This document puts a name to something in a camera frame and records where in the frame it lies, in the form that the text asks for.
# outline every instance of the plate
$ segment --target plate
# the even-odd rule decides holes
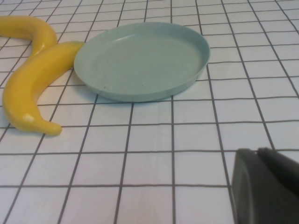
[[[209,57],[207,41],[194,30],[145,22],[95,36],[77,53],[74,68],[86,86],[102,97],[144,102],[191,86]]]

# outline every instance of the black object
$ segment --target black object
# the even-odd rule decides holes
[[[232,183],[238,224],[299,224],[299,164],[270,149],[239,149]]]

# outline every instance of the grid pattern tablecloth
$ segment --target grid pattern tablecloth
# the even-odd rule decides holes
[[[59,42],[162,21],[211,46],[197,82],[159,102],[106,100],[66,72],[38,100],[58,137],[17,131],[0,107],[0,223],[232,224],[236,149],[299,161],[298,0],[4,0],[0,15],[39,17]],[[1,93],[29,44],[0,38]]]

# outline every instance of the black grid line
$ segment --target black grid line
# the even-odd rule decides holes
[[[278,59],[278,61],[279,61],[279,63],[280,63],[280,66],[281,66],[281,68],[282,68],[282,69],[283,69],[283,71],[285,72],[285,75],[286,75],[286,76],[287,76],[287,78],[289,79],[289,81],[290,81],[290,84],[291,84],[292,88],[294,89],[294,91],[295,91],[295,93],[296,93],[297,97],[299,98],[298,91],[296,90],[296,87],[295,87],[295,85],[294,85],[293,81],[291,80],[291,78],[290,78],[289,74],[287,73],[287,71],[286,71],[286,69],[285,69],[284,65],[282,64],[282,62],[281,62],[281,60],[280,60],[280,58],[279,58],[279,56],[278,56],[278,54],[277,54],[276,50],[274,49],[274,47],[273,47],[273,44],[272,44],[272,42],[270,41],[270,39],[269,39],[269,37],[268,37],[268,34],[267,34],[267,32],[265,31],[264,27],[262,26],[262,24],[261,24],[261,22],[260,22],[260,20],[259,20],[259,18],[258,18],[258,16],[257,16],[257,14],[255,13],[255,11],[254,11],[254,9],[253,9],[253,7],[252,7],[251,3],[249,2],[249,0],[247,0],[247,2],[248,2],[248,4],[250,5],[250,7],[251,7],[251,9],[252,9],[252,12],[254,13],[254,15],[255,15],[255,17],[256,17],[256,19],[257,19],[258,23],[260,24],[260,26],[261,26],[261,28],[262,28],[262,30],[263,30],[263,32],[264,32],[264,34],[265,34],[265,36],[266,36],[266,38],[267,38],[268,42],[270,43],[270,46],[271,46],[271,48],[272,48],[272,50],[273,50],[273,52],[274,52],[274,54],[275,54],[276,58]]]
[[[132,117],[133,117],[133,109],[134,109],[134,103],[132,103],[132,106],[131,106],[130,120],[129,120],[129,125],[128,125],[128,134],[127,134],[127,141],[126,141],[125,152],[128,152],[130,132],[131,132],[131,124],[132,124]],[[118,218],[118,213],[119,213],[120,204],[121,204],[121,193],[122,193],[122,187],[123,187],[123,178],[124,178],[124,175],[125,175],[126,161],[127,161],[127,153],[125,153],[124,157],[123,157],[123,164],[122,164],[122,169],[121,169],[120,187],[119,187],[119,193],[118,193],[118,196],[117,196],[115,216],[114,216],[114,222],[113,222],[114,224],[117,224],[117,218]]]
[[[57,41],[58,43],[59,43],[61,37],[63,36],[65,30],[66,30],[67,27],[69,26],[69,24],[70,24],[72,18],[74,17],[74,15],[75,15],[76,11],[78,10],[79,6],[81,5],[81,3],[82,3],[82,0],[79,2],[79,4],[78,4],[78,6],[77,6],[77,8],[76,8],[76,10],[75,10],[75,12],[74,12],[74,14],[71,16],[71,18],[70,18],[70,20],[67,22],[67,24],[66,24],[66,26],[65,26],[65,28],[64,28],[64,30],[63,30],[63,32],[62,32],[62,34],[61,34],[60,37],[58,38],[58,41]]]
[[[199,25],[184,25],[185,27],[193,27],[193,26],[199,26]],[[95,30],[92,30],[92,31],[106,31],[107,29],[95,29]],[[83,32],[83,31],[65,31],[64,33],[80,33],[80,32]],[[287,31],[268,31],[267,33],[291,33],[291,32],[295,32],[293,30],[287,30]],[[246,32],[246,33],[236,33],[235,32],[235,35],[236,34],[263,34],[263,32]],[[205,34],[203,36],[221,36],[221,35],[232,35],[231,33],[227,33],[227,34]],[[1,48],[10,48],[10,47],[19,47],[19,46],[27,46],[27,44],[18,44],[18,45],[11,45],[11,46],[2,46]]]
[[[224,149],[225,153],[234,153],[237,149]],[[279,148],[277,151],[299,151],[299,148]],[[221,153],[222,150],[207,150],[207,149],[185,149],[185,150],[174,150],[175,153]],[[78,155],[80,152],[55,152],[55,153],[36,153],[36,155]],[[170,150],[159,150],[159,151],[92,151],[92,152],[81,152],[83,154],[159,154],[159,153],[172,153]],[[34,153],[0,153],[0,156],[19,156],[19,155],[34,155]]]
[[[189,16],[189,15],[175,15],[175,17]],[[154,18],[163,18],[163,17],[169,17],[169,15],[155,16]],[[144,17],[142,17],[142,18],[133,18],[133,19],[124,19],[124,20],[142,20],[142,19],[144,19]],[[108,22],[108,21],[118,21],[118,20],[99,20],[97,22]],[[288,20],[287,19],[284,19],[284,20],[261,20],[260,22],[272,22],[272,21],[288,21]],[[70,22],[70,23],[85,23],[85,22],[92,22],[92,21],[73,21],[73,22]],[[235,23],[252,23],[252,22],[257,22],[257,21],[242,21],[242,22],[230,22],[230,23],[235,24]],[[66,22],[53,22],[53,23],[49,23],[49,24],[54,25],[54,24],[65,24],[65,23]],[[201,25],[205,26],[205,25],[219,25],[219,24],[228,24],[228,22],[205,23],[205,24],[201,24]],[[196,24],[187,24],[187,25],[184,25],[184,26],[199,26],[199,24],[197,24],[197,23]]]
[[[77,160],[76,160],[76,164],[75,164],[73,173],[71,175],[70,184],[68,185],[68,189],[67,189],[67,192],[66,192],[66,195],[65,195],[64,203],[63,203],[63,206],[62,206],[62,209],[61,209],[61,212],[60,212],[57,224],[61,223],[62,216],[64,214],[65,206],[66,206],[66,203],[67,203],[70,191],[71,191],[72,183],[73,183],[73,180],[74,180],[74,177],[75,177],[75,173],[76,173],[76,170],[77,170],[77,167],[78,167],[78,164],[79,164],[79,160],[80,160],[80,157],[81,157],[81,154],[82,154],[82,150],[83,150],[84,143],[85,143],[85,140],[86,140],[86,137],[87,137],[89,126],[90,126],[90,123],[92,121],[93,112],[94,112],[94,108],[95,108],[95,105],[96,105],[95,103],[97,102],[98,97],[99,96],[97,95],[96,98],[95,98],[94,104],[93,104],[93,109],[92,109],[92,111],[90,113],[90,117],[89,117],[89,120],[88,120],[88,125],[87,125],[87,128],[86,128],[85,134],[84,134],[84,138],[83,138],[83,141],[82,141],[82,144],[81,144],[81,147],[80,147],[80,151],[79,151],[79,154],[78,154],[78,157],[77,157]]]
[[[146,20],[146,13],[147,13],[147,10],[148,10],[148,4],[149,4],[149,0],[146,1],[145,14],[144,14],[144,20],[143,20],[143,22],[145,22],[145,20]]]
[[[110,188],[110,187],[171,187],[172,184],[93,184],[79,185],[74,184],[72,188]],[[202,187],[202,188],[227,188],[227,185],[211,185],[211,184],[176,184],[176,187]],[[0,188],[17,188],[19,185],[1,185]],[[68,185],[24,185],[23,188],[67,188]]]
[[[86,42],[87,39],[88,39],[88,36],[89,36],[89,34],[90,34],[90,31],[92,30],[92,27],[93,27],[93,25],[94,25],[95,19],[97,18],[98,14],[99,14],[99,11],[100,11],[100,9],[101,9],[101,7],[102,7],[103,2],[104,2],[104,0],[102,0],[101,4],[99,5],[98,11],[97,11],[97,13],[96,13],[96,15],[95,15],[95,17],[94,17],[94,20],[93,20],[92,25],[91,25],[90,28],[89,28],[89,31],[88,31],[88,33],[87,33],[87,35],[86,35],[86,38],[85,38],[84,42]]]
[[[131,1],[130,3],[138,3],[138,2],[146,2],[146,0],[144,0],[144,1]],[[269,1],[258,1],[258,2],[254,2],[254,3],[261,3],[261,2],[269,2]],[[16,3],[5,3],[3,5],[14,5],[14,4],[16,4]],[[112,2],[111,3],[110,2],[110,3],[105,3],[103,5],[114,5],[114,4],[121,4],[121,3],[119,3],[119,2]],[[244,4],[244,2],[224,3],[224,5],[234,5],[234,4]],[[85,6],[94,6],[94,5],[98,5],[98,4],[90,4],[90,5],[85,5]],[[210,4],[210,5],[200,5],[200,6],[215,6],[215,5],[221,5],[221,4]]]
[[[270,120],[270,121],[219,121],[218,124],[263,124],[263,123],[284,123],[284,122],[299,122],[299,119],[289,119],[289,120]],[[185,122],[185,123],[174,123],[175,126],[178,125],[216,125],[216,122]],[[171,123],[148,123],[148,124],[131,124],[130,126],[159,126],[159,125],[171,125]],[[129,124],[115,124],[115,125],[90,125],[89,127],[120,127],[129,126]],[[87,125],[68,125],[61,126],[65,128],[69,127],[87,127]]]
[[[172,0],[170,0],[170,23],[172,23]],[[176,224],[176,188],[175,188],[175,146],[174,146],[174,110],[171,96],[171,178],[172,178],[172,223]]]
[[[181,6],[181,7],[172,7],[172,8],[186,8],[186,7],[192,7],[192,6]],[[46,7],[46,8],[42,8],[42,9],[52,9],[54,7]],[[161,8],[155,8],[155,9],[168,9],[170,7],[161,7]],[[299,8],[292,8],[292,9],[285,9],[285,11],[292,11],[292,10],[298,10]],[[34,10],[34,9],[16,9],[15,11],[26,11],[26,10]],[[136,11],[136,10],[143,10],[143,8],[137,8],[137,9],[127,9],[127,10],[123,10],[124,12],[127,11]],[[10,12],[11,10],[4,10],[4,11],[0,11],[0,12]],[[256,10],[256,12],[275,12],[275,11],[280,11],[280,9],[273,9],[273,10]],[[105,11],[105,12],[99,12],[99,13],[113,13],[113,12],[120,12],[120,11]],[[248,13],[248,12],[252,12],[252,11],[236,11],[236,12],[227,12],[227,14],[233,14],[233,13]],[[76,13],[76,14],[89,14],[88,12],[84,12],[84,13]],[[202,13],[199,15],[215,15],[215,14],[225,14],[225,13]],[[55,14],[55,15],[73,15],[72,13],[65,13],[65,14]],[[186,14],[186,15],[174,15],[174,16],[187,16],[187,15],[196,15],[196,14]]]
[[[294,25],[294,23],[290,20],[290,18],[288,17],[288,15],[285,13],[285,11],[287,9],[283,10],[282,7],[280,6],[280,4],[276,0],[275,0],[275,2],[278,5],[278,7],[280,8],[280,10],[282,11],[282,13],[286,16],[286,18],[288,19],[288,21],[291,23],[291,25],[294,27],[295,31],[299,34],[299,31],[298,31],[297,27]]]
[[[197,12],[199,12],[198,7],[197,7],[197,0],[195,0],[195,3],[196,3]],[[199,14],[198,14],[198,21],[199,21],[200,33],[202,34],[202,28],[201,28]],[[216,124],[216,127],[217,127],[217,134],[218,134],[219,145],[220,145],[220,149],[221,149],[221,158],[222,158],[222,162],[223,162],[223,168],[224,168],[226,182],[227,182],[227,185],[228,185],[228,195],[229,195],[229,199],[230,199],[230,205],[231,205],[231,208],[232,208],[232,214],[233,214],[234,222],[237,223],[237,221],[236,221],[236,208],[235,208],[235,203],[234,203],[234,199],[233,199],[233,195],[232,195],[232,190],[231,190],[231,187],[230,187],[230,184],[229,184],[228,168],[227,168],[226,160],[225,160],[225,156],[224,156],[223,143],[222,143],[222,139],[221,139],[221,132],[220,132],[220,127],[219,127],[219,122],[218,122],[218,116],[217,116],[216,105],[215,105],[215,101],[214,101],[214,94],[213,94],[212,82],[211,82],[211,78],[210,78],[210,72],[209,72],[208,65],[206,66],[206,71],[207,71],[207,76],[208,76],[208,80],[209,80],[209,87],[210,87],[211,99],[212,99],[212,104],[213,104],[215,124]]]
[[[99,12],[99,10],[100,10],[100,8],[101,8],[101,6],[102,6],[103,1],[104,1],[104,0],[102,0],[101,4],[100,4],[100,6],[99,6],[98,12]],[[90,31],[91,31],[91,28],[92,28],[92,25],[90,26],[90,29],[89,29],[89,31],[88,31],[88,33],[87,33],[87,35],[86,35],[85,42],[86,42],[86,40],[87,40],[87,38],[88,38],[88,35],[89,35]],[[71,176],[70,184],[69,184],[69,186],[68,186],[68,189],[67,189],[67,192],[66,192],[66,195],[65,195],[65,199],[64,199],[64,203],[63,203],[63,206],[62,206],[62,208],[61,208],[61,212],[60,212],[60,215],[59,215],[59,218],[58,218],[58,222],[57,222],[58,224],[61,223],[61,220],[62,220],[62,217],[63,217],[63,214],[64,214],[65,206],[66,206],[66,203],[67,203],[67,200],[68,200],[70,191],[71,191],[72,182],[73,182],[73,180],[74,180],[75,173],[76,173],[76,170],[77,170],[77,167],[78,167],[78,164],[79,164],[79,160],[80,160],[80,157],[81,157],[81,153],[82,153],[82,150],[83,150],[83,147],[84,147],[84,143],[85,143],[85,140],[86,140],[86,137],[87,137],[87,133],[88,133],[88,130],[89,130],[89,126],[90,126],[92,117],[93,117],[93,112],[94,112],[94,108],[95,108],[95,106],[96,106],[96,102],[97,102],[97,100],[98,100],[98,97],[99,97],[99,95],[97,94],[96,97],[95,97],[95,101],[94,101],[94,103],[93,103],[93,108],[92,108],[92,111],[91,111],[91,114],[90,114],[90,117],[89,117],[89,121],[88,121],[88,124],[87,124],[87,127],[86,127],[86,131],[85,131],[85,134],[84,134],[84,138],[83,138],[83,140],[82,140],[82,144],[81,144],[80,151],[79,151],[79,154],[78,154],[78,157],[77,157],[77,160],[76,160],[76,164],[75,164],[75,167],[74,167],[72,176]]]
[[[221,2],[222,2],[223,10],[224,10],[224,12],[226,13],[226,10],[225,10],[223,1],[221,0]],[[264,120],[264,118],[263,118],[263,114],[262,114],[260,105],[259,105],[259,103],[258,103],[258,101],[257,101],[257,99],[256,99],[256,94],[255,94],[255,92],[254,92],[254,89],[253,89],[251,80],[249,79],[249,75],[248,75],[248,72],[247,72],[245,63],[244,63],[244,61],[243,61],[243,57],[242,57],[241,52],[240,52],[240,49],[239,49],[239,47],[238,47],[238,43],[237,43],[237,40],[236,40],[236,37],[235,37],[235,34],[234,34],[234,30],[233,30],[233,28],[232,28],[232,25],[231,25],[231,23],[230,23],[230,21],[229,21],[229,17],[228,17],[227,14],[226,14],[226,18],[227,18],[227,20],[228,20],[229,27],[230,27],[231,32],[232,32],[232,34],[233,34],[233,38],[234,38],[235,44],[236,44],[236,46],[237,46],[237,50],[238,50],[238,53],[239,53],[239,57],[240,57],[240,59],[241,59],[241,62],[242,62],[242,65],[243,65],[243,68],[244,68],[246,77],[248,78],[248,83],[249,83],[249,85],[250,85],[250,88],[251,88],[251,91],[252,91],[252,95],[253,95],[253,97],[255,98],[256,106],[257,106],[257,109],[258,109],[259,114],[260,114],[260,116],[261,116],[261,119],[262,119],[262,122],[263,122],[263,126],[264,126],[264,128],[265,128],[265,131],[266,131],[266,133],[267,133],[267,136],[268,136],[268,139],[269,139],[269,143],[271,144],[271,148],[272,148],[273,150],[275,150],[275,147],[274,147],[274,144],[273,144],[273,142],[272,142],[272,139],[271,139],[271,136],[270,136],[268,127],[267,127],[267,125],[266,125],[266,123],[265,123],[265,120]]]

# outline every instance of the banana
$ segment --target banana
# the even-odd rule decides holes
[[[12,74],[2,97],[3,110],[12,125],[22,131],[59,135],[59,124],[41,117],[36,101],[43,90],[69,70],[84,42],[57,44],[27,60]]]
[[[30,58],[57,44],[52,27],[32,16],[0,16],[0,35],[32,40]]]

